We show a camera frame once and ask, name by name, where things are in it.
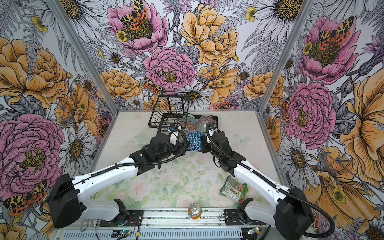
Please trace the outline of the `orange patterned bowl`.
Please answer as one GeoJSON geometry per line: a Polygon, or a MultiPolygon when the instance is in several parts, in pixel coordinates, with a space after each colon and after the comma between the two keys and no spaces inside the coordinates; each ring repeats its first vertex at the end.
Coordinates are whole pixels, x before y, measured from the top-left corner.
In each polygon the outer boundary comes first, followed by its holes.
{"type": "Polygon", "coordinates": [[[192,124],[192,123],[187,122],[187,123],[185,124],[185,128],[184,128],[184,130],[187,131],[187,132],[189,132],[189,131],[195,131],[196,129],[197,129],[196,125],[194,125],[194,124],[192,124]]]}

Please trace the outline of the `pink striped bowl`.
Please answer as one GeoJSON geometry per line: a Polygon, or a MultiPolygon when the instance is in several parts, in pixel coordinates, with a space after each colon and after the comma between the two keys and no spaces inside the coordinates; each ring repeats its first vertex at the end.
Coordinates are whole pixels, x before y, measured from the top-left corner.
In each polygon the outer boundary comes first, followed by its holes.
{"type": "Polygon", "coordinates": [[[210,116],[210,115],[202,115],[198,119],[198,124],[199,125],[203,125],[203,124],[206,124],[206,123],[214,123],[214,122],[215,122],[214,118],[212,116],[210,116]]]}

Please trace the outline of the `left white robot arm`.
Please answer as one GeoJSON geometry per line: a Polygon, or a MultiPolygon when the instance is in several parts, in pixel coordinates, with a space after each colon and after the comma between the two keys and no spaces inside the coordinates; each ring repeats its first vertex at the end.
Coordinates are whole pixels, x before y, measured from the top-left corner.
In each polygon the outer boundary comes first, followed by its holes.
{"type": "Polygon", "coordinates": [[[124,225],[129,219],[129,211],[122,200],[103,202],[91,197],[111,185],[183,156],[188,145],[182,128],[172,124],[168,133],[157,133],[148,145],[109,167],[76,177],[69,174],[60,176],[47,199],[54,228],[61,229],[88,220],[124,225]]]}

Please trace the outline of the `mint green bowl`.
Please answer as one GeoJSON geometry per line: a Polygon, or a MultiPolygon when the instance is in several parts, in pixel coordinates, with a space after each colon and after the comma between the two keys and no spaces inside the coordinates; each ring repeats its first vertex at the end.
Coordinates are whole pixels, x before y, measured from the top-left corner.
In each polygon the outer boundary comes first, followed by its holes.
{"type": "Polygon", "coordinates": [[[192,114],[185,114],[185,115],[182,116],[181,122],[184,123],[184,124],[190,123],[190,124],[196,125],[197,124],[197,119],[192,114]]]}

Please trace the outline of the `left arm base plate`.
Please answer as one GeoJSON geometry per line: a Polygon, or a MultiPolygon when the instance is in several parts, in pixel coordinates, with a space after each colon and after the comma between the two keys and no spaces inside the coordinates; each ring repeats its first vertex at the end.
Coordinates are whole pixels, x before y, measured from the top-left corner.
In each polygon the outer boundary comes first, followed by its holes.
{"type": "Polygon", "coordinates": [[[100,227],[140,227],[144,210],[127,210],[111,221],[100,220],[100,227]]]}

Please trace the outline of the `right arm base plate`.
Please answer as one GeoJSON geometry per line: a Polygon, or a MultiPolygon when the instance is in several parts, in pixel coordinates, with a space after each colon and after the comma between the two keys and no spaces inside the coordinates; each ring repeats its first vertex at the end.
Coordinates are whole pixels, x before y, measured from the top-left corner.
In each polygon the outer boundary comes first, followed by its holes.
{"type": "Polygon", "coordinates": [[[261,226],[265,223],[251,220],[243,210],[239,209],[224,209],[224,222],[227,226],[261,226]]]}

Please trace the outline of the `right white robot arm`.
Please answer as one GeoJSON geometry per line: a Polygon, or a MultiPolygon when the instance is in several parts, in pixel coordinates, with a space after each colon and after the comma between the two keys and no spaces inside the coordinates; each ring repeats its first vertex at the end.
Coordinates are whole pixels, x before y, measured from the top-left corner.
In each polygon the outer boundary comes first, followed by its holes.
{"type": "Polygon", "coordinates": [[[262,174],[245,157],[232,150],[224,132],[213,124],[205,124],[207,134],[202,143],[202,153],[210,153],[224,172],[236,178],[239,183],[258,192],[270,204],[259,207],[253,199],[245,199],[237,210],[240,222],[249,225],[260,222],[275,227],[286,240],[299,240],[312,225],[314,217],[305,202],[304,193],[290,190],[262,174]]]}

